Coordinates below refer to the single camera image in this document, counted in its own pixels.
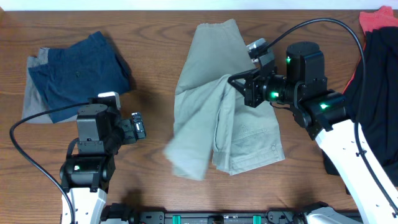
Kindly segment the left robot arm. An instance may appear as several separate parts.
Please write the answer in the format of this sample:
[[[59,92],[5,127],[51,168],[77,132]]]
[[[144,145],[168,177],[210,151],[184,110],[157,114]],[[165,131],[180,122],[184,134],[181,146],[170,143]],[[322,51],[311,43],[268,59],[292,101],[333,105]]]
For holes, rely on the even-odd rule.
[[[123,145],[146,137],[140,113],[122,119],[120,111],[104,104],[82,106],[77,116],[78,138],[60,169],[66,223],[138,223],[126,205],[107,205],[109,183],[116,170],[115,155]]]

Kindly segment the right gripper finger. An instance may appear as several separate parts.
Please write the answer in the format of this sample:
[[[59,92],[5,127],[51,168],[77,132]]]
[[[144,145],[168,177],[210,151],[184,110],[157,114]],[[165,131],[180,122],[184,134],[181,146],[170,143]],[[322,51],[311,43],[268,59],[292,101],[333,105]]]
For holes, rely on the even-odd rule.
[[[245,72],[237,73],[235,75],[232,75],[228,78],[228,83],[232,84],[234,80],[239,80],[239,79],[247,79],[247,78],[253,78],[257,73],[259,72],[258,68],[248,70]]]
[[[245,94],[246,89],[243,83],[237,81],[231,81],[229,84],[232,87],[234,87],[241,95],[246,96]]]

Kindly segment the khaki shorts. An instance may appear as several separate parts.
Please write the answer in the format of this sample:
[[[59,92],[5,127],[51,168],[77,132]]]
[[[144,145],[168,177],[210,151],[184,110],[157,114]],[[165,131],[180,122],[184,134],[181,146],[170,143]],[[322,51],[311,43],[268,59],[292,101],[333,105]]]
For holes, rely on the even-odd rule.
[[[174,136],[164,150],[175,175],[203,180],[210,165],[236,175],[284,160],[273,107],[246,106],[228,83],[252,68],[235,20],[197,27],[175,89]]]

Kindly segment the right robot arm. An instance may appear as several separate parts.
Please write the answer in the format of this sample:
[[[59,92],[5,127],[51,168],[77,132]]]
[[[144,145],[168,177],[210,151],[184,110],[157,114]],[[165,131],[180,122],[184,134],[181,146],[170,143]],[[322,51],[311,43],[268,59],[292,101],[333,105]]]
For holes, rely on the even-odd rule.
[[[229,77],[244,104],[278,103],[330,158],[354,199],[363,223],[397,223],[397,189],[354,124],[347,99],[327,88],[323,52],[314,42],[287,47],[287,74],[279,75],[264,39],[247,46],[252,70]]]

